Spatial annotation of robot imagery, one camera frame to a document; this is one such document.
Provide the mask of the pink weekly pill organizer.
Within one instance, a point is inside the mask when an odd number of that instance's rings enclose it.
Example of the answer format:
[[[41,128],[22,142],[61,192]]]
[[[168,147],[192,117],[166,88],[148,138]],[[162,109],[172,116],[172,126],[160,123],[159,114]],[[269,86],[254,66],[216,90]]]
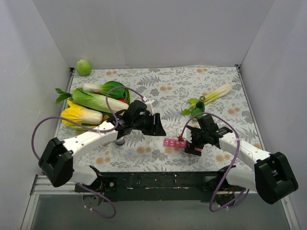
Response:
[[[163,141],[163,145],[165,147],[185,148],[187,145],[187,142],[185,140],[179,141],[178,139],[174,139],[174,138],[165,138]]]

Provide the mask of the white pill bottle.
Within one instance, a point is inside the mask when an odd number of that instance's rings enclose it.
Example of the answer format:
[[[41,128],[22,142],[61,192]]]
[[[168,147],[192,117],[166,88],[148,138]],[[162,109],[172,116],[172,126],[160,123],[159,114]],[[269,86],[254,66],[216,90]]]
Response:
[[[124,137],[121,137],[121,138],[115,140],[115,144],[118,145],[118,146],[122,146],[122,145],[124,145],[124,143],[125,143]]]

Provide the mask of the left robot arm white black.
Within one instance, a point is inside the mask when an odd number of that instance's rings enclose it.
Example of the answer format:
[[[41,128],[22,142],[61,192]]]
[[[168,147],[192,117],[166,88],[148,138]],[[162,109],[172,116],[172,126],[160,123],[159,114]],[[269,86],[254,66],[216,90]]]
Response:
[[[153,101],[135,100],[128,109],[116,112],[114,117],[90,131],[65,140],[51,139],[39,160],[39,167],[54,187],[74,182],[86,185],[90,191],[98,191],[102,186],[99,171],[94,166],[80,166],[75,162],[106,143],[123,144],[124,137],[133,130],[146,136],[165,136],[160,114],[153,112],[152,104]]]

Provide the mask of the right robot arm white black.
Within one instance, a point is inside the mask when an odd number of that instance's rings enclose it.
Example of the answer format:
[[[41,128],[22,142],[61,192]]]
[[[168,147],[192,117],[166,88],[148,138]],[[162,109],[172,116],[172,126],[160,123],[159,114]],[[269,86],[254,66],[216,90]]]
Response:
[[[268,204],[274,204],[298,189],[298,182],[281,153],[270,153],[240,140],[229,124],[218,127],[213,115],[197,121],[199,127],[185,124],[177,130],[179,141],[186,141],[185,152],[201,155],[201,149],[210,144],[233,155],[229,166],[218,171],[216,191],[238,186],[255,191]]]

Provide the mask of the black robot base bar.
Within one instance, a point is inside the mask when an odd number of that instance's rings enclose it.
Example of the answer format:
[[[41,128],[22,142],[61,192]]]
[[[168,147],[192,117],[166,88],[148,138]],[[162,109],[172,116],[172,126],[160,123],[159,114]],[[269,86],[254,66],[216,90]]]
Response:
[[[222,178],[213,172],[102,172],[86,186],[118,201],[209,202]]]

